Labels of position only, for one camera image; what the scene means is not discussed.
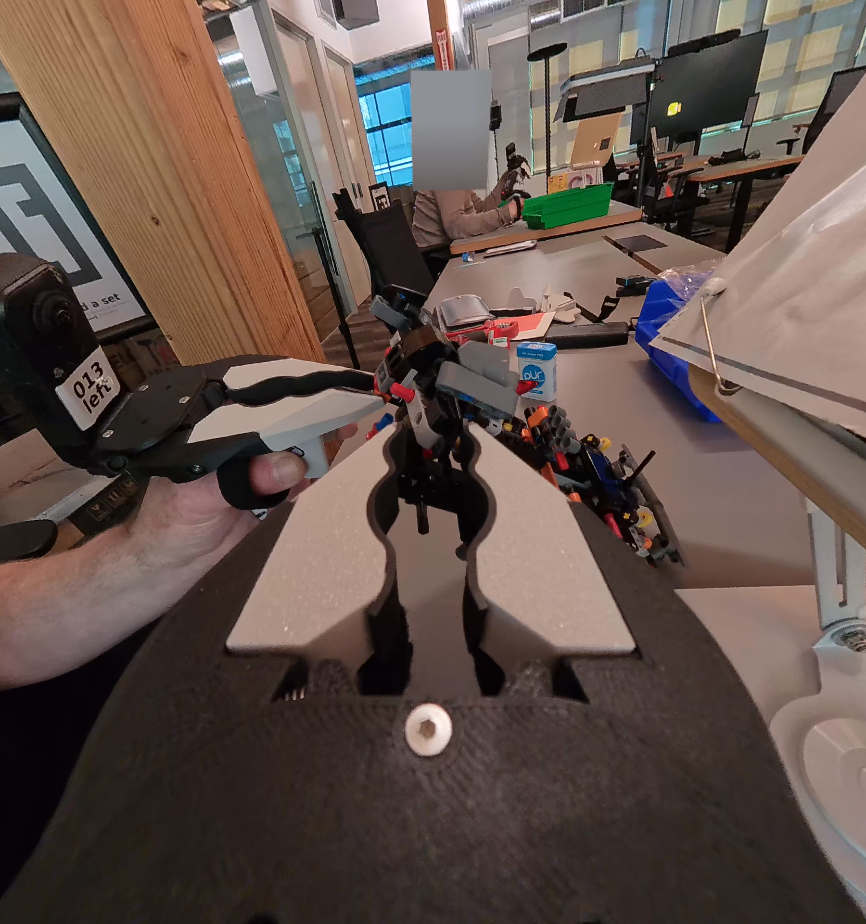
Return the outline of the black monitor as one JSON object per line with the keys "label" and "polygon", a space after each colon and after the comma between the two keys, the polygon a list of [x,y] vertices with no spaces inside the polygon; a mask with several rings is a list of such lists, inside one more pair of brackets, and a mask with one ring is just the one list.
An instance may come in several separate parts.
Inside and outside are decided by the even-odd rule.
{"label": "black monitor", "polygon": [[739,29],[682,42],[658,61],[648,122],[677,141],[741,120],[754,94],[768,32]]}

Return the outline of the person's left hand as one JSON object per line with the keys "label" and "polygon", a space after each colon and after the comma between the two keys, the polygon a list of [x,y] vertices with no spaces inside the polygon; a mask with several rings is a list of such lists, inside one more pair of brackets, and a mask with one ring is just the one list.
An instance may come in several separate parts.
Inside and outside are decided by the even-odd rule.
{"label": "person's left hand", "polygon": [[139,590],[166,611],[259,524],[221,495],[216,475],[185,484],[154,478],[128,525],[139,563]]}

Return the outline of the lego instruction booklet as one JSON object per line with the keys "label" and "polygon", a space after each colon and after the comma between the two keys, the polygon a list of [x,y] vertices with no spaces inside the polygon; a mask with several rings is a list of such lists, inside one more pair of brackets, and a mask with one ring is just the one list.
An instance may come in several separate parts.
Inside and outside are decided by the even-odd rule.
{"label": "lego instruction booklet", "polygon": [[[714,276],[733,381],[866,439],[866,74]],[[699,293],[652,345],[701,365]]]}

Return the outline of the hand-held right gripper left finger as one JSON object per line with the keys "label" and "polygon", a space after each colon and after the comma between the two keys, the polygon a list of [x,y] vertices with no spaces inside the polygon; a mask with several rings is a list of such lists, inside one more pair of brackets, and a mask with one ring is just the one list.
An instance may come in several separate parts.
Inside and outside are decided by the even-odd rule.
{"label": "hand-held right gripper left finger", "polygon": [[292,506],[226,646],[308,666],[343,663],[369,695],[399,693],[399,596],[388,538],[399,514],[393,425]]}

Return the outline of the brown cardboard box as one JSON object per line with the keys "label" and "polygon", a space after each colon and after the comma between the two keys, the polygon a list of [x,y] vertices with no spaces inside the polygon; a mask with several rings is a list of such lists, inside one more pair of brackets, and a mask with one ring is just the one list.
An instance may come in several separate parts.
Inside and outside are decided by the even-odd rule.
{"label": "brown cardboard box", "polygon": [[98,339],[115,375],[130,390],[181,366],[165,334],[149,322],[136,321],[102,331]]}

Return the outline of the black framed marker screen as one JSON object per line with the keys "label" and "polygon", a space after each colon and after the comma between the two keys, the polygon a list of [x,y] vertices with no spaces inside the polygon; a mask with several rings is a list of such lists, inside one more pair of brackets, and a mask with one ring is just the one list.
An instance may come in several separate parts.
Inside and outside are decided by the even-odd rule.
{"label": "black framed marker screen", "polygon": [[67,277],[103,344],[157,323],[113,245],[19,93],[0,94],[0,254],[22,253]]}

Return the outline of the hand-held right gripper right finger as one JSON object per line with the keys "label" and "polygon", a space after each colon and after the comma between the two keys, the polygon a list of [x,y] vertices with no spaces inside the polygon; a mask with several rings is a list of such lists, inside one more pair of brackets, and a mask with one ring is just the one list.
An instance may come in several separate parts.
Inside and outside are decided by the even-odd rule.
{"label": "hand-held right gripper right finger", "polygon": [[631,657],[637,645],[591,550],[596,518],[478,424],[465,426],[465,641],[479,687],[528,664]]}

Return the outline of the wooden office desk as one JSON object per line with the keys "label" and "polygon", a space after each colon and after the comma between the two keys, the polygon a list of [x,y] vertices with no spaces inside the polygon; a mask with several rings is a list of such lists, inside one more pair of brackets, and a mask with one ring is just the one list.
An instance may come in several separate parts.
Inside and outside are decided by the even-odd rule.
{"label": "wooden office desk", "polygon": [[730,180],[737,187],[725,253],[731,252],[742,238],[753,183],[760,179],[775,179],[788,175],[804,157],[803,154],[799,154],[771,160],[750,159],[721,166],[698,167],[686,173],[685,177],[690,182],[706,184]]}

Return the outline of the black floor lamp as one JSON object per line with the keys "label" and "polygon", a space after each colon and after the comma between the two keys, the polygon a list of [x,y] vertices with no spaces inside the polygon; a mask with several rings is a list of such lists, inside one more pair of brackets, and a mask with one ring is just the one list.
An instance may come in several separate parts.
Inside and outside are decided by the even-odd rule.
{"label": "black floor lamp", "polygon": [[551,79],[550,61],[563,54],[568,48],[565,41],[553,42],[543,47],[530,50],[527,62],[530,64],[543,64],[543,90],[544,90],[544,123],[545,123],[545,177],[547,186],[550,183],[552,171],[551,155]]}

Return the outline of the wooden pillar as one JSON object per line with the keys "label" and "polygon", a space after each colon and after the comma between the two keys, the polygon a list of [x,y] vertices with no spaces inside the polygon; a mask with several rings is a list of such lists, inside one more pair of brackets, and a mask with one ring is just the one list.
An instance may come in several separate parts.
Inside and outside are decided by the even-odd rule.
{"label": "wooden pillar", "polygon": [[196,2],[0,1],[0,61],[181,362],[324,362]]}

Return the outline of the clear plastic bag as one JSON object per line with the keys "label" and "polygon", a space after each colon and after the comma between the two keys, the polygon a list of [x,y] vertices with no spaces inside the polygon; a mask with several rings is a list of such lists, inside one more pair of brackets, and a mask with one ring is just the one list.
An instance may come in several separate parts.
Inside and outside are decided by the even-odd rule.
{"label": "clear plastic bag", "polygon": [[681,303],[689,302],[702,285],[712,276],[717,275],[723,258],[698,261],[692,265],[683,265],[665,269],[658,273],[658,279],[664,281]]}

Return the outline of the black office chair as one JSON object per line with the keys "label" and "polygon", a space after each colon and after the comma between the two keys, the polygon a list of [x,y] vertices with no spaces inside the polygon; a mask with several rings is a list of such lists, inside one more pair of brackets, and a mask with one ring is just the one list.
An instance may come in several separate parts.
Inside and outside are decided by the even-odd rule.
{"label": "black office chair", "polygon": [[357,210],[346,189],[332,197],[336,217],[349,228],[366,259],[371,294],[380,295],[394,285],[429,296],[435,281],[416,246],[403,208],[394,205],[367,214]]}

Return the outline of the green plastic bin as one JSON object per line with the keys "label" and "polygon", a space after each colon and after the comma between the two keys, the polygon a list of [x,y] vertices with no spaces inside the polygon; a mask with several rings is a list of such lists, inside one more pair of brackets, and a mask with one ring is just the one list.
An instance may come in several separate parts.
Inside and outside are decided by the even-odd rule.
{"label": "green plastic bin", "polygon": [[604,217],[612,190],[612,183],[602,183],[530,198],[523,203],[522,219],[532,230],[549,230]]}

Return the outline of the multicoloured lego car model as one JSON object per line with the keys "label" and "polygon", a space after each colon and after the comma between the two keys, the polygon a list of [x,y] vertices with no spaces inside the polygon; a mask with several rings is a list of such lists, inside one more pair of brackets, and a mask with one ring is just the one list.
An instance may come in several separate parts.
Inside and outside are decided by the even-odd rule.
{"label": "multicoloured lego car model", "polygon": [[449,336],[424,309],[426,298],[393,285],[376,295],[370,311],[393,339],[375,374],[377,390],[393,405],[371,435],[390,424],[411,433],[397,477],[400,500],[416,512],[417,531],[429,531],[430,507],[456,516],[463,559],[471,540],[464,473],[470,450],[468,425],[480,426],[572,504],[592,511],[652,567],[688,561],[645,469],[655,453],[638,461],[623,445],[580,436],[566,411],[535,395],[536,381],[510,368],[508,348],[497,342],[498,323],[467,327]]}

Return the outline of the grey wallet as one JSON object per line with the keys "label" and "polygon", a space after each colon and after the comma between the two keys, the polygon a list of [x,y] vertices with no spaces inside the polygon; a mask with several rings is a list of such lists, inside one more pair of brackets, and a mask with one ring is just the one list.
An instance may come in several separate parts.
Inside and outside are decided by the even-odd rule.
{"label": "grey wallet", "polygon": [[447,297],[432,311],[433,326],[444,334],[459,333],[494,319],[495,316],[478,295]]}

